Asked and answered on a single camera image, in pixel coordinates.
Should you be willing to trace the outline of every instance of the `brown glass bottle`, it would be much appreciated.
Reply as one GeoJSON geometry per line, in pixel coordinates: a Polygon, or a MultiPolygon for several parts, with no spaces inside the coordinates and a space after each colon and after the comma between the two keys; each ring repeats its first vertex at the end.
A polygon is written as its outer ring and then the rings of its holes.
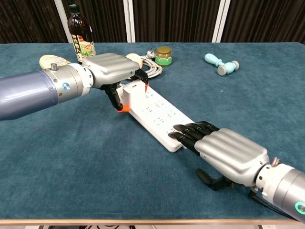
{"type": "Polygon", "coordinates": [[[68,19],[68,28],[77,60],[79,64],[82,64],[84,58],[96,55],[91,26],[88,20],[81,15],[78,5],[70,5],[69,10],[71,16],[68,19]]]}

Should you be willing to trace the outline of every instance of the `light blue toy hammer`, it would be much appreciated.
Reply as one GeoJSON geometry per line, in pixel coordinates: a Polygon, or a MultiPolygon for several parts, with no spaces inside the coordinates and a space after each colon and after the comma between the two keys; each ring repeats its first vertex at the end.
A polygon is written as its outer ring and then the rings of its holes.
{"type": "Polygon", "coordinates": [[[204,56],[204,60],[210,64],[214,64],[217,68],[217,72],[219,75],[224,76],[226,74],[230,74],[233,71],[236,71],[239,68],[239,63],[237,61],[232,61],[228,63],[223,63],[223,60],[218,59],[213,54],[206,54],[204,56]]]}

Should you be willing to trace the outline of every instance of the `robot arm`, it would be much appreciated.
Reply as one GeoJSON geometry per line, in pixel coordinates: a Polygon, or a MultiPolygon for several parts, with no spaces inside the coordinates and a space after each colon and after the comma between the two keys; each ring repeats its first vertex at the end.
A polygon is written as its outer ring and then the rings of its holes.
{"type": "Polygon", "coordinates": [[[117,111],[129,111],[117,95],[117,85],[125,79],[141,79],[147,74],[138,63],[114,53],[84,60],[82,65],[51,65],[50,69],[0,79],[0,121],[13,120],[87,94],[91,87],[104,90],[117,111]]]}
{"type": "Polygon", "coordinates": [[[277,158],[270,164],[264,147],[232,130],[219,129],[208,122],[175,125],[174,129],[175,132],[168,134],[170,137],[177,139],[223,175],[213,179],[202,169],[197,169],[196,174],[209,188],[218,190],[234,183],[253,187],[249,196],[255,201],[276,211],[256,196],[260,190],[263,199],[305,223],[303,172],[279,164],[277,158]]]}

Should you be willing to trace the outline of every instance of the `dark curtain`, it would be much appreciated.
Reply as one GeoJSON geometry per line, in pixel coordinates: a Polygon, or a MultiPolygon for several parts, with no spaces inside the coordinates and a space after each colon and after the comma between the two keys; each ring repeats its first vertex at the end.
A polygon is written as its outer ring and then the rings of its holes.
{"type": "Polygon", "coordinates": [[[127,42],[123,0],[62,0],[67,18],[69,5],[80,6],[92,28],[94,42],[127,42]]]}
{"type": "Polygon", "coordinates": [[[305,43],[305,1],[231,0],[221,41],[305,43]]]}
{"type": "Polygon", "coordinates": [[[53,0],[0,0],[0,43],[67,42],[53,0]]]}
{"type": "Polygon", "coordinates": [[[136,42],[211,42],[220,0],[133,0],[136,42]]]}

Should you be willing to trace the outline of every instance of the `white power strip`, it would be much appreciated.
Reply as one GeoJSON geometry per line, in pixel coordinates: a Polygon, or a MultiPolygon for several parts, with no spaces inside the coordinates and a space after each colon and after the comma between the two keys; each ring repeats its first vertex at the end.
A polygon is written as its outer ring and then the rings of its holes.
{"type": "Polygon", "coordinates": [[[151,87],[136,80],[117,89],[120,99],[130,107],[130,114],[151,133],[168,151],[176,152],[182,144],[167,134],[176,124],[193,123],[174,105],[151,87]]]}

